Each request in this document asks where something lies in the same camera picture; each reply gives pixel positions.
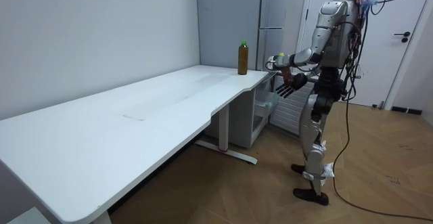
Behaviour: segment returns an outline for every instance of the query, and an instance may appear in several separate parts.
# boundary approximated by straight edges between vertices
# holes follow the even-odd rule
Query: humanoid robot
[[[296,197],[328,205],[329,199],[321,191],[326,177],[333,177],[330,165],[323,163],[325,146],[322,133],[326,117],[334,102],[347,96],[347,79],[340,79],[340,70],[354,66],[361,28],[365,21],[356,0],[332,0],[320,10],[311,46],[292,55],[279,54],[268,59],[269,70],[280,70],[284,84],[277,88],[280,96],[286,96],[304,86],[311,75],[318,75],[300,117],[300,141],[304,154],[304,166],[291,166],[311,183],[311,189],[294,189]],[[306,73],[292,77],[290,68],[315,64]]]

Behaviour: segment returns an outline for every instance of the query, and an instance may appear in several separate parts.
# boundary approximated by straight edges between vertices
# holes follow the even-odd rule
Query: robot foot
[[[293,189],[293,194],[301,200],[316,202],[323,206],[327,206],[329,204],[329,198],[325,193],[322,193],[320,196],[318,196],[316,191],[313,189]]]
[[[292,164],[290,166],[290,168],[295,172],[295,173],[299,173],[302,175],[302,173],[305,171],[305,166],[301,166],[301,165],[297,165],[297,164]]]

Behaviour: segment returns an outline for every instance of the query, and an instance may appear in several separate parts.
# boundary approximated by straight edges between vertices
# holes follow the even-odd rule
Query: door handle
[[[411,36],[411,33],[408,31],[408,32],[405,32],[404,34],[394,34],[394,35],[403,35],[404,37],[409,37],[409,36]]]

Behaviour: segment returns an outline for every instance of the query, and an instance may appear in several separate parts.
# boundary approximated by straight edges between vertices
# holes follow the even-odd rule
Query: plastic bottle
[[[248,46],[246,46],[246,41],[241,42],[239,46],[237,73],[239,75],[245,75],[248,69]]]

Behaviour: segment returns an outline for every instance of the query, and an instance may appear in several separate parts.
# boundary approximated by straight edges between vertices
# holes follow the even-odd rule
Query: desk surface
[[[89,223],[267,72],[194,66],[0,121],[0,162],[64,223]]]

